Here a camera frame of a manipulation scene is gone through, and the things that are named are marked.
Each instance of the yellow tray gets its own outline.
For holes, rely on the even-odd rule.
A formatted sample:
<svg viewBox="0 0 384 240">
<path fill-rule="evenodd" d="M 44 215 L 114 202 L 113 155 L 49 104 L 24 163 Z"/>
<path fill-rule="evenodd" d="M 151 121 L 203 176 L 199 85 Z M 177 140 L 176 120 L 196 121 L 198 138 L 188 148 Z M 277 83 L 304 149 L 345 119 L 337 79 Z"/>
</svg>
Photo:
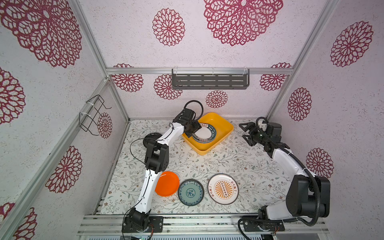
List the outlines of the yellow tray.
<svg viewBox="0 0 384 240">
<path fill-rule="evenodd" d="M 216 113 L 207 113 L 199 119 L 199 122 L 211 124 L 216 129 L 216 138 L 212 142 L 205 144 L 196 142 L 193 137 L 188 138 L 187 135 L 183 133 L 185 142 L 200 155 L 207 154 L 233 131 L 233 125 Z"/>
</svg>

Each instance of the leaf pattern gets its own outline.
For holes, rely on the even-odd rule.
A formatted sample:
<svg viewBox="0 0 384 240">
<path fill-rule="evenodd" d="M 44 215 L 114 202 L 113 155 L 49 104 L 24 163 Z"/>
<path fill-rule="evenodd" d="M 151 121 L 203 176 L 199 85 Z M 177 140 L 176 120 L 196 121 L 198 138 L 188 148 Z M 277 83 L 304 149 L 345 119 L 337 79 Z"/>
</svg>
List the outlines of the leaf pattern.
<svg viewBox="0 0 384 240">
<path fill-rule="evenodd" d="M 177 193 L 170 197 L 160 197 L 155 193 L 151 212 L 252 213 L 264 205 L 284 200 L 289 188 L 289 178 L 264 152 L 263 146 L 257 144 L 250 147 L 242 138 L 244 132 L 238 125 L 250 121 L 252 119 L 229 120 L 235 127 L 232 134 L 204 156 L 197 154 L 181 136 L 169 147 L 167 171 L 176 173 L 180 182 L 189 178 L 200 181 L 205 192 L 213 175 L 228 174 L 239 186 L 239 196 L 234 203 L 221 205 L 206 195 L 201 203 L 190 207 L 180 202 Z M 129 145 L 148 133 L 164 133 L 169 128 L 169 123 L 170 120 L 131 121 L 101 214 L 124 214 L 135 205 L 144 181 L 144 165 L 130 154 Z M 142 140 L 132 144 L 132 153 L 136 158 L 144 159 L 146 149 Z"/>
</svg>

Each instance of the teal plate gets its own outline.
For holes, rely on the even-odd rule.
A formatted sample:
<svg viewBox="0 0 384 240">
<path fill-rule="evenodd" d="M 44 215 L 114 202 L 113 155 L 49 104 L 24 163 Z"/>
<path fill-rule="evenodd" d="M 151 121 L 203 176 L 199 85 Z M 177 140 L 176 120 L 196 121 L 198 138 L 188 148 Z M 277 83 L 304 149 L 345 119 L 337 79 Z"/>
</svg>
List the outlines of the teal plate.
<svg viewBox="0 0 384 240">
<path fill-rule="evenodd" d="M 180 184 L 177 195 L 183 204 L 195 206 L 203 200 L 204 188 L 195 179 L 187 179 Z"/>
</svg>

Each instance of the red lace doily pattern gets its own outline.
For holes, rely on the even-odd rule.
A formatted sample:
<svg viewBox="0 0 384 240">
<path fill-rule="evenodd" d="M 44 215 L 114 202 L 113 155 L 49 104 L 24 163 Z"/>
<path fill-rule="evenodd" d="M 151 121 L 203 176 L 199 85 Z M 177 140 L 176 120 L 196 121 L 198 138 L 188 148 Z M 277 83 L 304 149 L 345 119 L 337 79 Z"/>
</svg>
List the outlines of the red lace doily pattern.
<svg viewBox="0 0 384 240">
<path fill-rule="evenodd" d="M 0 124 L 18 118 L 24 106 L 25 95 L 19 81 L 0 68 Z"/>
<path fill-rule="evenodd" d="M 338 67 L 351 65 L 363 56 L 372 42 L 372 26 L 368 22 L 355 22 L 344 29 L 331 48 L 331 61 Z"/>
<path fill-rule="evenodd" d="M 173 9 L 163 8 L 152 21 L 156 38 L 165 46 L 174 46 L 184 37 L 184 22 L 180 14 Z"/>
<path fill-rule="evenodd" d="M 97 120 L 97 130 L 100 136 L 108 138 L 112 133 L 112 120 L 108 113 L 102 113 Z"/>
<path fill-rule="evenodd" d="M 6 204 L 0 206 L 0 224 L 8 215 L 9 211 L 13 208 L 15 203 L 7 202 Z"/>
<path fill-rule="evenodd" d="M 17 228 L 13 235 L 13 240 L 31 240 L 35 235 L 35 229 L 37 227 L 36 217 L 35 208 L 31 207 L 28 215 L 23 219 L 23 223 Z"/>
<path fill-rule="evenodd" d="M 133 68 L 129 64 L 119 63 L 115 68 Z M 111 75 L 113 82 L 117 87 L 127 92 L 136 92 L 143 87 L 143 78 L 141 74 L 114 74 Z"/>
<path fill-rule="evenodd" d="M 68 191 L 79 179 L 83 167 L 82 162 L 79 150 L 70 146 L 45 186 L 50 192 L 64 193 Z"/>
<path fill-rule="evenodd" d="M 211 108 L 220 108 L 228 101 L 228 95 L 221 90 L 210 92 L 205 98 L 205 103 Z"/>
<path fill-rule="evenodd" d="M 283 0 L 204 0 L 207 28 L 221 43 L 244 45 L 265 33 Z"/>
<path fill-rule="evenodd" d="M 314 148 L 307 155 L 307 168 L 320 177 L 331 177 L 333 161 L 324 149 Z"/>
<path fill-rule="evenodd" d="M 278 63 L 272 65 L 272 68 L 290 68 L 291 65 L 289 63 Z M 273 91 L 279 89 L 283 84 L 287 75 L 285 74 L 263 74 L 260 78 L 260 86 L 267 90 Z"/>
<path fill-rule="evenodd" d="M 153 87 L 157 95 L 164 99 L 178 98 L 183 90 L 175 90 L 172 88 L 172 76 L 169 74 L 163 74 L 155 79 Z"/>
<path fill-rule="evenodd" d="M 311 104 L 311 95 L 307 89 L 298 88 L 294 90 L 288 100 L 289 116 L 295 121 L 303 120 L 310 112 Z"/>
<path fill-rule="evenodd" d="M 66 68 L 80 57 L 81 33 L 66 0 L 1 0 L 0 16 L 38 60 Z"/>
</svg>

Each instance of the floral tablecloth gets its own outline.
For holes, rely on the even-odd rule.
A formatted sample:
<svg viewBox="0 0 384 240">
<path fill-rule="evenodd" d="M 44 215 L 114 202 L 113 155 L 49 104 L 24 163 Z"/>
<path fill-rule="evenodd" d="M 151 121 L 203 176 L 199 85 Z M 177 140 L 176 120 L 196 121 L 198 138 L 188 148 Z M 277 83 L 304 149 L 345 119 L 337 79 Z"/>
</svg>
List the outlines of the floral tablecloth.
<svg viewBox="0 0 384 240">
<path fill-rule="evenodd" d="M 129 145 L 148 133 L 164 133 L 170 121 L 131 121 L 101 214 L 124 214 L 135 205 L 144 181 L 144 165 L 132 157 Z M 205 188 L 204 199 L 200 204 L 189 207 L 180 202 L 177 193 L 170 197 L 160 197 L 155 193 L 151 213 L 252 213 L 261 206 L 284 200 L 290 185 L 289 178 L 264 152 L 263 146 L 257 144 L 250 147 L 242 138 L 244 132 L 238 124 L 250 121 L 229 120 L 235 127 L 232 134 L 204 156 L 198 155 L 180 136 L 169 147 L 166 171 L 176 173 L 180 182 L 190 178 L 200 181 Z M 142 140 L 132 145 L 132 153 L 138 159 L 144 159 L 145 152 Z M 218 204 L 207 194 L 208 180 L 217 173 L 230 175 L 238 184 L 239 196 L 230 205 Z"/>
</svg>

